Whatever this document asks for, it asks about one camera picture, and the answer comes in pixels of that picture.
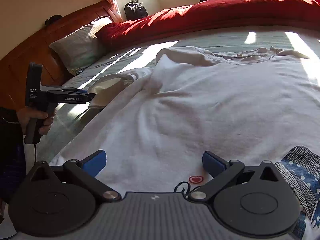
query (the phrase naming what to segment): person's hand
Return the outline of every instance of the person's hand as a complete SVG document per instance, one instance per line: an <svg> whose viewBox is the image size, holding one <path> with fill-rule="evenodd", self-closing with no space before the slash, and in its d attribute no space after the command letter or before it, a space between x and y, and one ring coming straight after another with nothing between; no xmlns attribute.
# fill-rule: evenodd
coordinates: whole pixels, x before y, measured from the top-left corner
<svg viewBox="0 0 320 240"><path fill-rule="evenodd" d="M45 119L43 122L43 126L39 128L39 133L41 135L46 135L51 128L55 115L56 110L54 111L53 116L48 116L47 113L28 106L25 106L17 112L17 117L21 125L23 134L26 134L27 124L30 121L30 118L36 118Z"/></svg>

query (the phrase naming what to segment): black sleeve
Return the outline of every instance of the black sleeve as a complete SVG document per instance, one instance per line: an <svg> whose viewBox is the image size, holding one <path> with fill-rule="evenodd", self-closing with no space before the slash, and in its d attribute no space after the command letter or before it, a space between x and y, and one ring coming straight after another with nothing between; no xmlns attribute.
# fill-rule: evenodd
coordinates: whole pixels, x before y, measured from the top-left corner
<svg viewBox="0 0 320 240"><path fill-rule="evenodd" d="M0 107L0 198L10 198L26 176L23 134L14 110Z"/></svg>

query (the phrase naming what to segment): wooden headboard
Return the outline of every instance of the wooden headboard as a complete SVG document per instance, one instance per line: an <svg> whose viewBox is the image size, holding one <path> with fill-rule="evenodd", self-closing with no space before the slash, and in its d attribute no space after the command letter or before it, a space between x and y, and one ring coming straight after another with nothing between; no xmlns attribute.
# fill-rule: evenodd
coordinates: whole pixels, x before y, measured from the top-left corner
<svg viewBox="0 0 320 240"><path fill-rule="evenodd" d="M25 86L30 62L42 64L42 85L62 85L72 75L58 55L48 46L99 16L115 19L110 4L101 1L75 11L45 27L20 43L0 60L0 106L20 109L24 106Z"/></svg>

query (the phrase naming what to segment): red blanket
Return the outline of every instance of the red blanket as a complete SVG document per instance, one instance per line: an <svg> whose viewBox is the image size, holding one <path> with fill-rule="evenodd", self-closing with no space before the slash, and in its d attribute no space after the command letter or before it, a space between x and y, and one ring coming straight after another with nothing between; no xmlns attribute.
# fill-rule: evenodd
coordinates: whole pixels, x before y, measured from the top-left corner
<svg viewBox="0 0 320 240"><path fill-rule="evenodd" d="M96 35L108 48L121 49L182 33L246 25L320 30L320 0L208 0L136 21L111 23Z"/></svg>

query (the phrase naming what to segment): round black disc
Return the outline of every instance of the round black disc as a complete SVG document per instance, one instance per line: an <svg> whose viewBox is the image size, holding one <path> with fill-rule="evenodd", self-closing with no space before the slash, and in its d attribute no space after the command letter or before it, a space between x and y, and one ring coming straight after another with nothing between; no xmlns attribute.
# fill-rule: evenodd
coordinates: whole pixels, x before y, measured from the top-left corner
<svg viewBox="0 0 320 240"><path fill-rule="evenodd" d="M31 182L9 205L17 231L32 236L58 236L86 223L95 211L95 199L84 188L50 180Z"/></svg>
<svg viewBox="0 0 320 240"><path fill-rule="evenodd" d="M222 190L214 200L214 210L223 223L242 235L282 234L298 219L297 200L281 183L259 182Z"/></svg>

